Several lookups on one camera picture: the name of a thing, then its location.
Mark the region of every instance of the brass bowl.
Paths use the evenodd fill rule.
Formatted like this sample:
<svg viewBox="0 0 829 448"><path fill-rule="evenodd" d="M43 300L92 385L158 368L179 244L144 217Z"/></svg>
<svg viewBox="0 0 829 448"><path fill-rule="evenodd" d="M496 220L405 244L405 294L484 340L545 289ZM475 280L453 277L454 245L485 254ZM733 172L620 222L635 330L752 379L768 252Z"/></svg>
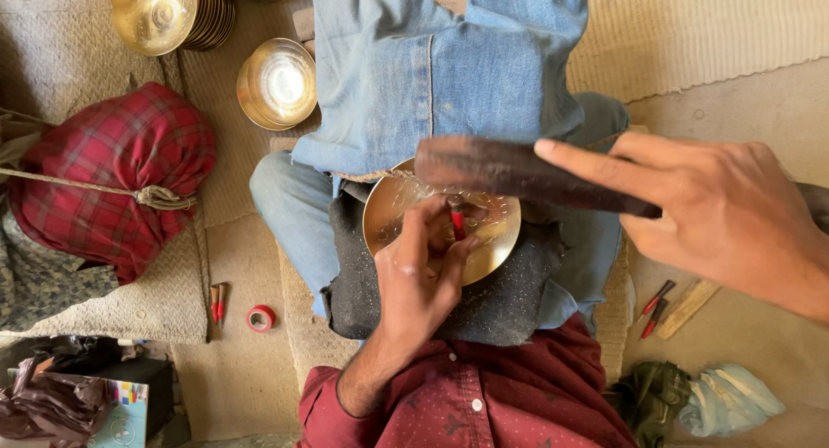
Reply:
<svg viewBox="0 0 829 448"><path fill-rule="evenodd" d="M273 121L269 121L254 106L248 89L248 63L250 63L250 59L244 61L242 69L239 70L239 76L236 78L236 96L239 98L239 104L242 105L242 111L247 114L251 121L265 129L281 131L290 128L290 126L280 126Z"/></svg>
<svg viewBox="0 0 829 448"><path fill-rule="evenodd" d="M112 0L112 19L127 47L155 57L187 38L197 7L198 0Z"/></svg>
<svg viewBox="0 0 829 448"><path fill-rule="evenodd" d="M410 158L395 169L415 170L415 159ZM492 273L513 251L521 230L521 204L509 196L490 196L483 192L469 192L459 188L438 187L415 178L381 178L371 190L363 212L363 236L372 256L388 246L403 229L403 214L417 202L437 192L460 193L467 202L489 209L482 221L466 219L467 234L481 238L481 244L471 252L463 268L461 284L471 284ZM443 228L443 235L452 240L452 224ZM430 259L430 267L440 271L441 260Z"/></svg>
<svg viewBox="0 0 829 448"><path fill-rule="evenodd" d="M244 62L236 94L244 113L257 125L293 128L316 106L316 64L293 40L265 41Z"/></svg>
<svg viewBox="0 0 829 448"><path fill-rule="evenodd" d="M211 50L231 35L233 0L111 0L115 30L127 47L157 56L177 47Z"/></svg>

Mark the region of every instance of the green cloth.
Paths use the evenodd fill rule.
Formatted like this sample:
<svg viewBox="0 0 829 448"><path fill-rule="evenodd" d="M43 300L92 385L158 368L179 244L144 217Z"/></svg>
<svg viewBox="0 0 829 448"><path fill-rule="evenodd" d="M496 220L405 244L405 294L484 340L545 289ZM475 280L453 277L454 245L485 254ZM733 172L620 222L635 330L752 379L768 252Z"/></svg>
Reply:
<svg viewBox="0 0 829 448"><path fill-rule="evenodd" d="M675 364L639 363L605 393L640 448L662 446L679 411L688 404L690 375Z"/></svg>

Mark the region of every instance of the plaid cloth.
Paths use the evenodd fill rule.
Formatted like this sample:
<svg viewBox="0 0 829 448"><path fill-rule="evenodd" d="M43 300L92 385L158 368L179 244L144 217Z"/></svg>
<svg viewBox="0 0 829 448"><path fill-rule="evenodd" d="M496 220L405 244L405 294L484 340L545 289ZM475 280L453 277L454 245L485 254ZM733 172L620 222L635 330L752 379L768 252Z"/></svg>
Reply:
<svg viewBox="0 0 829 448"><path fill-rule="evenodd" d="M215 161L213 133L187 99L155 82L92 104L56 127L23 158L24 169L82 183L189 194ZM195 210L164 211L131 196L11 178L17 223L41 245L115 267L120 284L143 274Z"/></svg>

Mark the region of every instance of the red tape roll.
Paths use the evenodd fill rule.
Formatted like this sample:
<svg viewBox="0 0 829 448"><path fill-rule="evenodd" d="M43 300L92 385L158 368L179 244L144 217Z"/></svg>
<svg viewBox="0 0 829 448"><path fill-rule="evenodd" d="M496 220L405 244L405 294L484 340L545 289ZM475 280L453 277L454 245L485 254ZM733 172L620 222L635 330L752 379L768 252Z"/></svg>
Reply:
<svg viewBox="0 0 829 448"><path fill-rule="evenodd" d="M267 305L257 305L248 312L247 322L254 332L265 333L276 323L276 314Z"/></svg>

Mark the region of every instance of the stack of brass bowls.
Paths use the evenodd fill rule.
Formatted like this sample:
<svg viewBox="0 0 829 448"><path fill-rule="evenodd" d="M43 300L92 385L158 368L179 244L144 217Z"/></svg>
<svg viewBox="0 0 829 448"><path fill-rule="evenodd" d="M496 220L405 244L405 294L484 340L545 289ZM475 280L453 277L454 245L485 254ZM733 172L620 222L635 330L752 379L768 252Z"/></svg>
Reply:
<svg viewBox="0 0 829 448"><path fill-rule="evenodd" d="M231 34L232 0L112 0L115 30L133 51L210 50Z"/></svg>
<svg viewBox="0 0 829 448"><path fill-rule="evenodd" d="M257 125L293 128L316 106L316 64L302 45L272 38L242 65L236 95L244 114Z"/></svg>
<svg viewBox="0 0 829 448"><path fill-rule="evenodd" d="M235 19L233 0L199 0L196 20L181 48L204 51L220 46L231 35Z"/></svg>

